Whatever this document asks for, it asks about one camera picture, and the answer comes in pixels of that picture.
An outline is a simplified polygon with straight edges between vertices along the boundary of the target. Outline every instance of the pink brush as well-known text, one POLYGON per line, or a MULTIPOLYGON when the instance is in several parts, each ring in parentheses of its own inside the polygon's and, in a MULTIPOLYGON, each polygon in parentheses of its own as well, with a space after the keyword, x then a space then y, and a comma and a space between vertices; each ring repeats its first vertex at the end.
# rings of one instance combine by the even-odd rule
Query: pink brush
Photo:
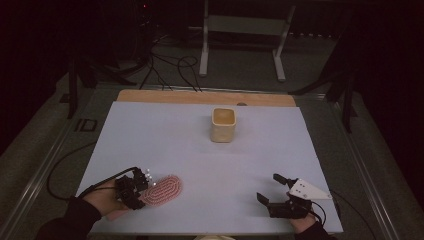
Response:
MULTIPOLYGON (((155 186, 141 193, 138 198, 148 206, 160 206, 176 198, 182 190, 181 180, 174 175, 162 178, 155 186)), ((109 221, 113 221, 127 213, 129 210, 117 210, 106 215, 109 221)))

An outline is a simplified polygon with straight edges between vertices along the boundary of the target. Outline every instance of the human hand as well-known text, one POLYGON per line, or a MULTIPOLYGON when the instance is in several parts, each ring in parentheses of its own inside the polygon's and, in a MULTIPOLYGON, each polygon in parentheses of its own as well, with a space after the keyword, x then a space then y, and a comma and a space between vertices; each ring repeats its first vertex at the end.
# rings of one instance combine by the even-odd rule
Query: human hand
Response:
POLYGON ((118 201, 115 195, 115 179, 105 182, 96 189, 83 197, 85 201, 99 210, 102 216, 105 216, 115 210, 127 210, 124 203, 118 201))
POLYGON ((296 234, 302 233, 303 231, 314 225, 316 222, 315 216, 310 213, 306 215, 305 218, 289 219, 289 221, 290 224, 293 226, 294 232, 296 234))

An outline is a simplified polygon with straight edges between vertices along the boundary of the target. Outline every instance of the gray floor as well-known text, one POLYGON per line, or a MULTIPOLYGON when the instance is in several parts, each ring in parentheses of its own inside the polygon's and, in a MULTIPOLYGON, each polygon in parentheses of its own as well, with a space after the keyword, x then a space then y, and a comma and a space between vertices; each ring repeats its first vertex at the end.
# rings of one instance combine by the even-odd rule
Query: gray floor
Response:
MULTIPOLYGON (((200 59, 200 48, 193 46, 196 43, 192 45, 170 43, 172 41, 163 41, 153 49, 153 52, 177 58, 192 55, 200 59)), ((228 49, 226 46, 226 49, 223 49, 219 44, 212 45, 208 76, 198 78, 198 82, 204 90, 265 91, 284 94, 316 80, 334 44, 332 40, 320 38, 289 37, 282 57, 287 76, 285 83, 276 81, 269 49, 243 51, 237 47, 228 49)), ((189 89, 179 76, 177 67, 159 59, 155 59, 154 66, 164 81, 176 86, 174 89, 189 89)), ((129 80, 141 83, 147 70, 143 69, 129 77, 129 80)), ((182 69, 182 73, 194 84, 194 75, 189 68, 182 69)), ((5 236, 9 236, 9 239, 32 239, 41 224, 63 214, 66 203, 53 199, 44 187, 45 178, 35 178, 34 174, 43 170, 48 172, 52 167, 43 165, 45 160, 58 160, 73 150, 95 142, 110 105, 119 91, 127 88, 107 79, 102 80, 94 90, 80 88, 79 111, 73 120, 66 120, 68 107, 59 103, 62 94, 67 92, 66 84, 67 76, 64 76, 58 82, 57 93, 45 103, 1 156, 1 239, 8 239, 5 236), (74 131, 79 118, 95 119, 99 122, 99 126, 94 132, 74 131), (61 136, 65 136, 63 141, 59 141, 61 136), (26 187, 32 180, 38 180, 38 184, 26 187), (27 204, 19 202, 22 196, 28 199, 25 195, 28 192, 37 194, 37 197, 30 198, 34 200, 27 204)), ((159 85, 157 75, 152 73, 145 87, 158 88, 159 85)), ((360 95, 354 96, 353 105, 358 116, 352 118, 353 133, 347 134, 340 125, 338 106, 322 100, 322 93, 325 93, 327 87, 297 97, 296 103, 305 117, 328 185, 343 197, 342 199, 334 194, 340 206, 344 228, 344 233, 337 234, 338 239, 373 239, 370 229, 377 239, 423 239, 423 212, 407 187, 360 95)), ((93 148, 94 145, 85 147, 64 159, 52 175, 51 185, 55 193, 60 196, 75 193, 93 148)), ((193 237, 151 238, 192 239, 193 237)), ((278 237, 239 238, 277 239, 278 237)), ((292 239, 291 236, 280 238, 292 239)), ((92 236, 91 239, 135 239, 135 237, 92 236)))

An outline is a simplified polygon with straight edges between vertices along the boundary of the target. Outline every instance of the table leg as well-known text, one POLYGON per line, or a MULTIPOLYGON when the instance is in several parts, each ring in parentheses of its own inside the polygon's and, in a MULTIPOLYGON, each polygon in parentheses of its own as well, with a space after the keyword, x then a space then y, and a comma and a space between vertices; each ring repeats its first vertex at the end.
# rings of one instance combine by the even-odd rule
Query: table leg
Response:
POLYGON ((294 11, 296 9, 296 6, 291 6, 289 14, 285 20, 284 26, 283 26, 283 32, 281 33, 281 41, 278 45, 278 48, 272 51, 272 56, 274 58, 274 64, 275 64, 275 71, 277 72, 277 80, 280 82, 286 81, 286 76, 284 74, 283 64, 281 62, 281 52, 283 51, 284 43, 286 42, 287 35, 289 33, 290 29, 290 23, 293 18, 294 11))
POLYGON ((209 10, 208 10, 209 1, 205 0, 205 12, 203 18, 203 48, 202 48, 202 56, 200 57, 200 70, 199 75, 201 77, 206 77, 208 74, 208 58, 209 58, 209 45, 208 45, 208 18, 209 18, 209 10))

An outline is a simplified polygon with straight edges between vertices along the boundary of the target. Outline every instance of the black sleeve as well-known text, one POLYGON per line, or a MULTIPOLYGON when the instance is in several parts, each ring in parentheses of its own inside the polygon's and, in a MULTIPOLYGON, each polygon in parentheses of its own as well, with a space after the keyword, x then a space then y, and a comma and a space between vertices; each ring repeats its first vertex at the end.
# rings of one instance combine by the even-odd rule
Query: black sleeve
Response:
POLYGON ((319 222, 316 222, 304 232, 294 235, 296 240, 336 240, 335 237, 328 235, 319 222))
POLYGON ((65 216, 41 226, 36 240, 85 240, 93 224, 101 219, 100 212, 80 198, 72 198, 65 216))

